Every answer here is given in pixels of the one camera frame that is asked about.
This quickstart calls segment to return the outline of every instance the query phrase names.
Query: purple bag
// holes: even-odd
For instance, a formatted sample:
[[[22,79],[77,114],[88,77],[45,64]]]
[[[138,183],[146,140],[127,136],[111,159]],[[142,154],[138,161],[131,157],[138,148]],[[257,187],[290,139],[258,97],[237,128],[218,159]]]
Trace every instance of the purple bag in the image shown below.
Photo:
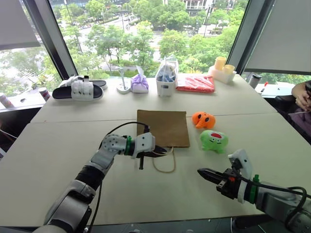
[[[138,75],[131,78],[131,89],[134,93],[148,93],[149,85],[147,83],[146,76],[144,76],[144,71],[141,67],[136,66],[138,70]]]

